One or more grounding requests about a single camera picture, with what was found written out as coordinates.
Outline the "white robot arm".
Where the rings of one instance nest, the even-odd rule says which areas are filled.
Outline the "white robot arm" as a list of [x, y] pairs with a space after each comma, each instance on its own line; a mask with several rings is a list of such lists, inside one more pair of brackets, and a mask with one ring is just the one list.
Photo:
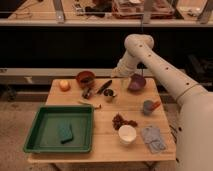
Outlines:
[[132, 76], [142, 62], [180, 106], [176, 171], [213, 171], [213, 92], [157, 55], [150, 35], [128, 35], [124, 46], [111, 76]]

